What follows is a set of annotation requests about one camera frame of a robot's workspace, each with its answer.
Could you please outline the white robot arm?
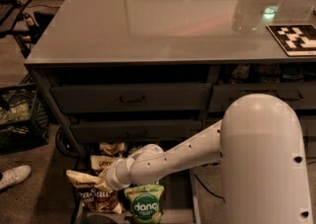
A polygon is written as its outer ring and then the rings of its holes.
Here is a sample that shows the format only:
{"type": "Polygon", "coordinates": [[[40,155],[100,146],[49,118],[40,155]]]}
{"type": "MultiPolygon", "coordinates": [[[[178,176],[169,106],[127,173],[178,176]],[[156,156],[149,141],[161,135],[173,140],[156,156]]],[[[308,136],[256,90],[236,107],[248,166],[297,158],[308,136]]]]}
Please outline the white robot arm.
{"type": "Polygon", "coordinates": [[[148,144],[114,161],[101,184],[114,190],[149,185],[216,161],[224,224],[315,224],[299,119],[267,94],[236,100],[222,120],[167,151],[148,144]]]}

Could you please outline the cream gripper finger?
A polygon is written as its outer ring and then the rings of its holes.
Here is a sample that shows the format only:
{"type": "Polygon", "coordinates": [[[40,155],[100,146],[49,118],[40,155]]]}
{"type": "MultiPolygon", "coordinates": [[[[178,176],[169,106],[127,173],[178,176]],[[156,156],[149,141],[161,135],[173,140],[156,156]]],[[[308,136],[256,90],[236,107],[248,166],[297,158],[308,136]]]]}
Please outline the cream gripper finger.
{"type": "Polygon", "coordinates": [[[95,183],[95,187],[102,191],[112,191],[113,189],[107,182],[107,173],[109,167],[105,167],[98,175],[98,180],[95,183]]]}

